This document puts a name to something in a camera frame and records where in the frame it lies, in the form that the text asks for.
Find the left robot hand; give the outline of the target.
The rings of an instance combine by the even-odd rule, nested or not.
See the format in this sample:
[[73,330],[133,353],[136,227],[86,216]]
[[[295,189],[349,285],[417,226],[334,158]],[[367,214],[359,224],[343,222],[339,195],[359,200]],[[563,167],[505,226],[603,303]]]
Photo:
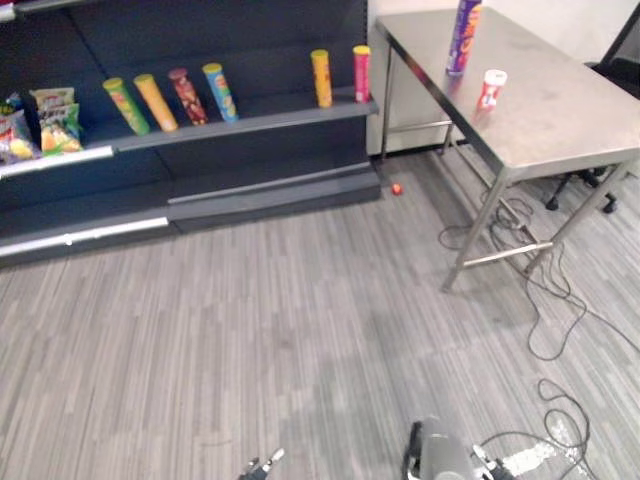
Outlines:
[[276,449],[264,462],[259,457],[252,458],[242,469],[238,480],[265,480],[273,467],[285,456],[285,449]]

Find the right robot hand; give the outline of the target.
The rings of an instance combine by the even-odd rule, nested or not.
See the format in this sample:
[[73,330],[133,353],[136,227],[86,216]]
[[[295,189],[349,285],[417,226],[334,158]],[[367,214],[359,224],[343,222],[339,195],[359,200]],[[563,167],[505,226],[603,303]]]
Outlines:
[[482,463],[476,471],[476,478],[483,480],[516,480],[516,477],[504,464],[495,459],[492,460],[486,451],[480,446],[472,446],[473,455]]

